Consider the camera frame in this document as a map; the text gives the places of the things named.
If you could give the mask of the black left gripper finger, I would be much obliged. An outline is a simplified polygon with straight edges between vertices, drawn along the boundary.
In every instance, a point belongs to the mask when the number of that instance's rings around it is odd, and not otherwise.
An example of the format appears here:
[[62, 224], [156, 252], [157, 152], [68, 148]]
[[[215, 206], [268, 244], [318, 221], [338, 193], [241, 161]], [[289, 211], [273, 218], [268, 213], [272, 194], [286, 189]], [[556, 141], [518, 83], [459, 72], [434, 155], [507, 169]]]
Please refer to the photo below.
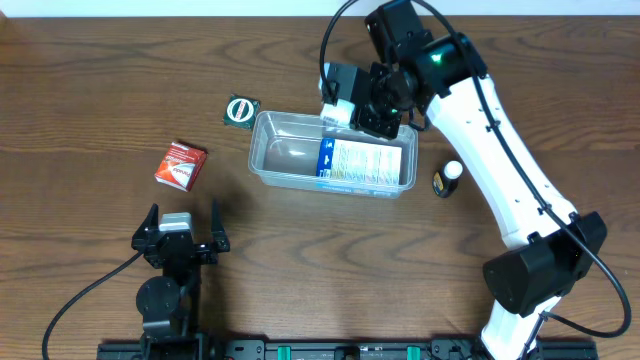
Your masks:
[[225, 229], [222, 224], [218, 202], [216, 199], [214, 199], [211, 205], [211, 234], [222, 235], [224, 233], [225, 233]]
[[143, 222], [144, 231], [156, 231], [158, 229], [158, 210], [157, 204], [153, 204]]

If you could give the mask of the blue medicine box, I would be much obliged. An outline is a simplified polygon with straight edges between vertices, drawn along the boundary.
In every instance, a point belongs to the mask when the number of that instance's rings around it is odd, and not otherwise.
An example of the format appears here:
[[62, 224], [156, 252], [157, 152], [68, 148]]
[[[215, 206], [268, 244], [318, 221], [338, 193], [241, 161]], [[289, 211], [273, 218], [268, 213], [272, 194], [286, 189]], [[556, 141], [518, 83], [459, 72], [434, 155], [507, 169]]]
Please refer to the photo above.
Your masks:
[[359, 184], [399, 185], [401, 159], [400, 147], [323, 138], [316, 175]]

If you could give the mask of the small dark bottle white cap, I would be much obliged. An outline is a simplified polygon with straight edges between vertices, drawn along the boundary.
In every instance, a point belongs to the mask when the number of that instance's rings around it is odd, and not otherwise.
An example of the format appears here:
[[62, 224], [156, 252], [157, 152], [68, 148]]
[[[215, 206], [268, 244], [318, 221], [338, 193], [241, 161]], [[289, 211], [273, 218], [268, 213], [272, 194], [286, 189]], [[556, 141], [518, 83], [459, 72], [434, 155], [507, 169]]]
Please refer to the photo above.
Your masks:
[[434, 193], [440, 198], [447, 198], [457, 189], [459, 178], [463, 173], [461, 162], [452, 160], [436, 171], [432, 177]]

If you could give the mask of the white green medicine box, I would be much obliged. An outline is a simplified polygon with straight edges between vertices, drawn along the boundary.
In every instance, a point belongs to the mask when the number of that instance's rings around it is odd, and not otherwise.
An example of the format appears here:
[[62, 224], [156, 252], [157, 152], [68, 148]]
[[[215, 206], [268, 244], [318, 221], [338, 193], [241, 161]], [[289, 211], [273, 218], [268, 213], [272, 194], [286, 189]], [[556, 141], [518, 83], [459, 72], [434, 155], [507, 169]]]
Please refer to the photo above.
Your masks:
[[338, 99], [335, 104], [324, 103], [320, 118], [331, 126], [350, 128], [355, 105], [347, 100]]

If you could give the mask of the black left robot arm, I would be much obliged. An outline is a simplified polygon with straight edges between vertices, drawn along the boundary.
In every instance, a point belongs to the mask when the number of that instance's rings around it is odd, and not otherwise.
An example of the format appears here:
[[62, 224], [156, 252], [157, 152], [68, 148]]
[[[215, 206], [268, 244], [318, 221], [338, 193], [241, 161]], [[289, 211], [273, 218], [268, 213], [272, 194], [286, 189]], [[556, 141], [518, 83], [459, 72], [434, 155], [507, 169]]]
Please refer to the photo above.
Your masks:
[[207, 359], [208, 336], [199, 330], [201, 268], [215, 265], [230, 242], [221, 221], [218, 203], [211, 206], [211, 239], [194, 240], [188, 212], [160, 215], [151, 206], [135, 231], [131, 247], [162, 274], [147, 280], [136, 295], [143, 317], [143, 359]]

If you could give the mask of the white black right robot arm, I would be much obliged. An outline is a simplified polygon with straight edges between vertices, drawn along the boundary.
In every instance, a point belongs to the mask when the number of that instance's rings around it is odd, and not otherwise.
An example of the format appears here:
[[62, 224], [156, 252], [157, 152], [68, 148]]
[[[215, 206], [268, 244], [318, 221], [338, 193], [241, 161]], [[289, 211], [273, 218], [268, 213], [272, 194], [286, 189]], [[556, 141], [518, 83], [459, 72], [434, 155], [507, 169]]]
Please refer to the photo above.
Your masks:
[[423, 116], [457, 152], [488, 202], [506, 252], [483, 267], [494, 305], [474, 359], [593, 359], [584, 341], [541, 342], [542, 325], [597, 266], [607, 228], [580, 214], [549, 182], [507, 117], [469, 38], [435, 37], [414, 1], [390, 1], [366, 17], [378, 54], [369, 69], [321, 61], [324, 118], [393, 139], [403, 117]]

